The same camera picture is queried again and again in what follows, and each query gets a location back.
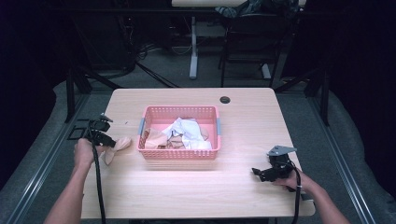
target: human hand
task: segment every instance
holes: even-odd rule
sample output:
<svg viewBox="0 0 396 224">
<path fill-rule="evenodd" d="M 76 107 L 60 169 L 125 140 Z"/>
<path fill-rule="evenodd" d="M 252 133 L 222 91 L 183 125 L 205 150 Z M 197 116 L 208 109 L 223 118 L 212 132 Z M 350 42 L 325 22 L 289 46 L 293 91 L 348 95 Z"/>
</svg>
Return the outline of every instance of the human hand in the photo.
<svg viewBox="0 0 396 224">
<path fill-rule="evenodd" d="M 309 193 L 312 188 L 314 188 L 317 183 L 313 181 L 309 176 L 305 175 L 300 169 L 297 168 L 300 175 L 302 190 Z M 297 174 L 296 171 L 291 171 L 288 178 L 282 179 L 278 178 L 273 182 L 274 185 L 289 187 L 292 189 L 297 189 Z"/>
<path fill-rule="evenodd" d="M 98 156 L 108 149 L 108 147 L 95 146 Z M 78 139 L 75 144 L 75 166 L 90 168 L 93 162 L 92 143 L 86 138 Z"/>
</svg>

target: white cloth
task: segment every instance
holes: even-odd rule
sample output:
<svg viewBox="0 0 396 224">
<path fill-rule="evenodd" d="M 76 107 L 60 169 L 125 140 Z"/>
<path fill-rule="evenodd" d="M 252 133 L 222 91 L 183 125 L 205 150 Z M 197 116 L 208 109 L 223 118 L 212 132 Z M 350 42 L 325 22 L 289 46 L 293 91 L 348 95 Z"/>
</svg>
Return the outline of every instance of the white cloth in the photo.
<svg viewBox="0 0 396 224">
<path fill-rule="evenodd" d="M 163 130 L 166 136 L 179 136 L 186 149 L 212 149 L 209 141 L 206 141 L 201 135 L 201 129 L 195 119 L 178 118 L 173 124 Z"/>
</svg>

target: chair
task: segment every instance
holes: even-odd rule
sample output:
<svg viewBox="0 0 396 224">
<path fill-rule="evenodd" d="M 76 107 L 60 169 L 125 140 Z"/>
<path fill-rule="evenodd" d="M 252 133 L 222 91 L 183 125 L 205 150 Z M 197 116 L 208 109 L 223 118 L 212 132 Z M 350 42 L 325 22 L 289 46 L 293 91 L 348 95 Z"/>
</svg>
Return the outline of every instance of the chair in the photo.
<svg viewBox="0 0 396 224">
<path fill-rule="evenodd" d="M 273 63 L 269 84 L 272 87 L 281 42 L 290 25 L 290 21 L 275 14 L 254 13 L 230 19 L 219 60 L 221 87 L 224 87 L 226 63 L 256 63 L 260 70 L 265 63 Z"/>
</svg>

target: table hole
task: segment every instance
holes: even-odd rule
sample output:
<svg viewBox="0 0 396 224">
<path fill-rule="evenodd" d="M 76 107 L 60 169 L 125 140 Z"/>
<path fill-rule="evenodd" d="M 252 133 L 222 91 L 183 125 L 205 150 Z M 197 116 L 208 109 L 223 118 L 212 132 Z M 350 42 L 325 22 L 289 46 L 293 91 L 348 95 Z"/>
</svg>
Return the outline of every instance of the table hole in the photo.
<svg viewBox="0 0 396 224">
<path fill-rule="evenodd" d="M 221 97 L 220 97 L 220 101 L 221 101 L 222 103 L 224 103 L 224 104 L 228 104 L 228 103 L 231 102 L 231 99 L 230 99 L 230 97 L 228 97 L 228 96 L 221 96 Z"/>
</svg>

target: plastic basket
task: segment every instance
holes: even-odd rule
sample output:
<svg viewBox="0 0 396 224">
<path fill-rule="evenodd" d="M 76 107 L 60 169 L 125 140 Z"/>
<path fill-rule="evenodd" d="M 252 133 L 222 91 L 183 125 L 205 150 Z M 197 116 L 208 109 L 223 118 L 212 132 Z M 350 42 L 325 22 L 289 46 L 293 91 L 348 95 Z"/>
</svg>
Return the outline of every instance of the plastic basket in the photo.
<svg viewBox="0 0 396 224">
<path fill-rule="evenodd" d="M 177 118 L 195 119 L 209 132 L 212 149 L 144 149 L 147 128 L 164 130 Z M 137 149 L 146 160 L 214 160 L 220 149 L 219 111 L 212 105 L 151 105 L 143 114 Z"/>
</svg>

